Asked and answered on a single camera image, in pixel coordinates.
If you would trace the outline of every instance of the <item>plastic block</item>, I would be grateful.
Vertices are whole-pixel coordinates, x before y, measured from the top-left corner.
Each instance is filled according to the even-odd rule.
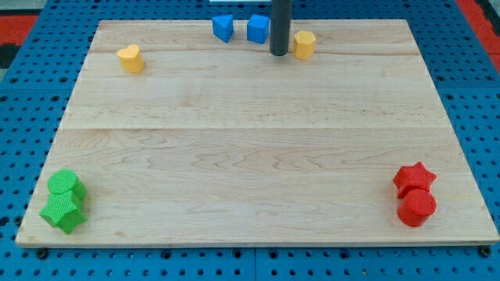
[[[77,174],[70,169],[59,170],[48,179],[48,191],[52,194],[63,194],[73,191],[82,201],[87,195],[87,188],[78,179]]]
[[[82,202],[78,196],[68,191],[63,194],[50,194],[39,215],[51,226],[57,226],[64,233],[70,234],[76,226],[87,221],[81,208]]]
[[[269,18],[252,15],[247,23],[247,40],[264,44],[269,36]]]
[[[437,206],[432,194],[420,189],[411,190],[398,207],[398,217],[407,226],[422,226]]]
[[[125,49],[120,49],[117,53],[123,71],[128,73],[139,73],[144,69],[141,49],[138,45],[132,44]]]
[[[297,59],[308,59],[314,54],[316,37],[310,31],[300,30],[294,35],[293,53]]]
[[[233,15],[214,16],[212,18],[213,35],[224,42],[229,42],[233,36]]]
[[[413,189],[421,189],[430,192],[430,184],[437,178],[429,172],[422,162],[417,162],[413,166],[403,166],[399,169],[392,180],[398,188],[398,198],[403,198]]]

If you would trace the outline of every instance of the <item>wooden board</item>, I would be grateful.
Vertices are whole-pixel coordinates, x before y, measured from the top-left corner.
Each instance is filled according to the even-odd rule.
[[[308,61],[208,21],[103,21],[17,236],[23,247],[492,244],[483,198],[404,20],[301,20]],[[124,73],[116,50],[139,44]],[[437,212],[402,224],[391,182],[423,161]],[[39,216],[74,169],[88,221]]]

